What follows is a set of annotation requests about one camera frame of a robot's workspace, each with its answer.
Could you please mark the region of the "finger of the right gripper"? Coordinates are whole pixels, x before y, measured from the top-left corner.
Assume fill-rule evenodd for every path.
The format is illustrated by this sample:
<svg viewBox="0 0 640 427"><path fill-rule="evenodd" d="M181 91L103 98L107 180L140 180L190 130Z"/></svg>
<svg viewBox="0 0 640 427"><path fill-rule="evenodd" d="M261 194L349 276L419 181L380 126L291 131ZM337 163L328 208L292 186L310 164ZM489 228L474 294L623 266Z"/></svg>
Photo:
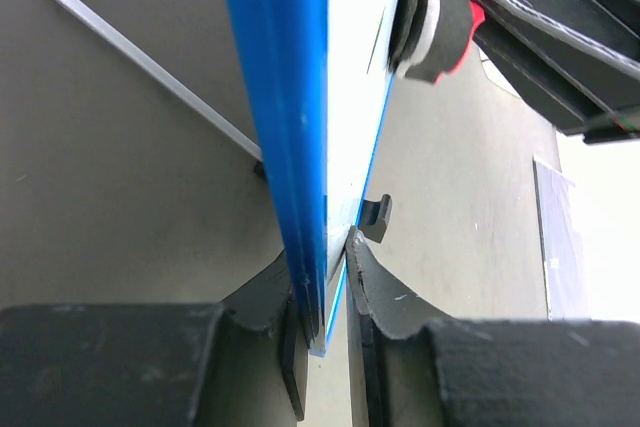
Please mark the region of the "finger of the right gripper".
<svg viewBox="0 0 640 427"><path fill-rule="evenodd" d="M587 144L639 137L639 0L473 0L474 40L521 99Z"/></svg>

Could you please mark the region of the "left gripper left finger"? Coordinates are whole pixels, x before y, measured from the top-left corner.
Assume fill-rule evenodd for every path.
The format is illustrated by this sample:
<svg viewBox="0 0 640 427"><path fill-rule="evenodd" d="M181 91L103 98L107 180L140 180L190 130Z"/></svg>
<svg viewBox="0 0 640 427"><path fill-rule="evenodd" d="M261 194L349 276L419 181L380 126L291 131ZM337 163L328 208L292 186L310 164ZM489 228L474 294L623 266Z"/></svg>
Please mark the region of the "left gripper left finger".
<svg viewBox="0 0 640 427"><path fill-rule="evenodd" d="M294 426L307 371L283 257L214 303L1 313L5 426Z"/></svg>

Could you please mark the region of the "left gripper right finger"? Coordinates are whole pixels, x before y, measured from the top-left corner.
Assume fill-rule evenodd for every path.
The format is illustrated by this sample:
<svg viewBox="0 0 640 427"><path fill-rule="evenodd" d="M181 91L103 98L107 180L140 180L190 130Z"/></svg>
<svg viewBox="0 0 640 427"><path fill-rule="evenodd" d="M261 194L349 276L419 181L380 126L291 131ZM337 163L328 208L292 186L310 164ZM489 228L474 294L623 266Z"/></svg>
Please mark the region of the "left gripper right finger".
<svg viewBox="0 0 640 427"><path fill-rule="evenodd" d="M345 247L354 425L638 424L637 324L457 319Z"/></svg>

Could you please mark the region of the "red whiteboard eraser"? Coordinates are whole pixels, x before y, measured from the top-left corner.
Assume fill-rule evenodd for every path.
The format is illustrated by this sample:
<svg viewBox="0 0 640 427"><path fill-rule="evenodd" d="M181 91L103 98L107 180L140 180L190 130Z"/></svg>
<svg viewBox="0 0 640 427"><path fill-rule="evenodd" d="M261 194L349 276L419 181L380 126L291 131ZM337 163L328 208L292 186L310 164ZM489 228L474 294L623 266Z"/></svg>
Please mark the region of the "red whiteboard eraser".
<svg viewBox="0 0 640 427"><path fill-rule="evenodd" d="M472 0L398 0L388 68L398 77L435 84L464 61L483 8Z"/></svg>

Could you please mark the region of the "blue framed whiteboard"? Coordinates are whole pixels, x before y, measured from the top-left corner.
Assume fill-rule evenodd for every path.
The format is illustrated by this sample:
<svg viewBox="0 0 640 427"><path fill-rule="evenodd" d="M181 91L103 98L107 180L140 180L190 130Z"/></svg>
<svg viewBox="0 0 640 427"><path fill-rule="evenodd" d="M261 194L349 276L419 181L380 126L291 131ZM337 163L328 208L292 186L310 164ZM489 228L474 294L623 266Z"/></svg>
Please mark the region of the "blue framed whiteboard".
<svg viewBox="0 0 640 427"><path fill-rule="evenodd" d="M393 83L398 0L226 2L306 340L321 356Z"/></svg>

